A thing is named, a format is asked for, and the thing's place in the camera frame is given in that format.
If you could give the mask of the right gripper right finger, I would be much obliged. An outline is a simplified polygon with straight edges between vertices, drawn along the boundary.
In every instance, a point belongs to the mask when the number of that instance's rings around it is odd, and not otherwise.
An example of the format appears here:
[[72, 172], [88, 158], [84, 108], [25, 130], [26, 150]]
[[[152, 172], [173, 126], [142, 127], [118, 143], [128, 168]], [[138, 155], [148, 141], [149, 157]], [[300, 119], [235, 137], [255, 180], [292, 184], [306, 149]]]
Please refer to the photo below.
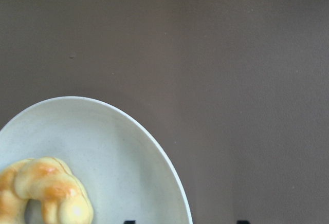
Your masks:
[[236, 224], [249, 224], [248, 220], [237, 220]]

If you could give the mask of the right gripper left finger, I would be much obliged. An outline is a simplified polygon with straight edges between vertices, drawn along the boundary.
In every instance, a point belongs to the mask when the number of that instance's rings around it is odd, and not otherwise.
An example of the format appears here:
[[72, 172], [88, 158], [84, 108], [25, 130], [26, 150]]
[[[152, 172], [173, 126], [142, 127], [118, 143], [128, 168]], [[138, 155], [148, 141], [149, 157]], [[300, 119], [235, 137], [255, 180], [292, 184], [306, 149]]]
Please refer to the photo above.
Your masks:
[[123, 224], [135, 224], [136, 220], [125, 220]]

